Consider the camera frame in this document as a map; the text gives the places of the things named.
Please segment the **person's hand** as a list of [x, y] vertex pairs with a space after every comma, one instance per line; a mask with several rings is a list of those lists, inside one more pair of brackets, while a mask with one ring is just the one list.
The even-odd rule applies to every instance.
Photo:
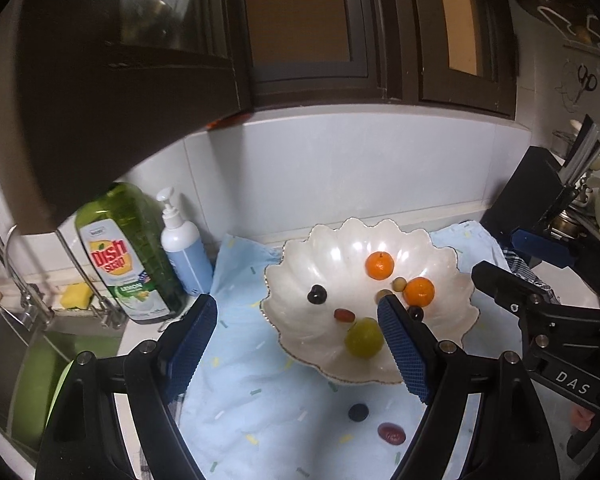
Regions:
[[580, 405], [573, 405], [570, 412], [571, 425], [578, 431], [586, 431], [590, 428], [595, 414]]

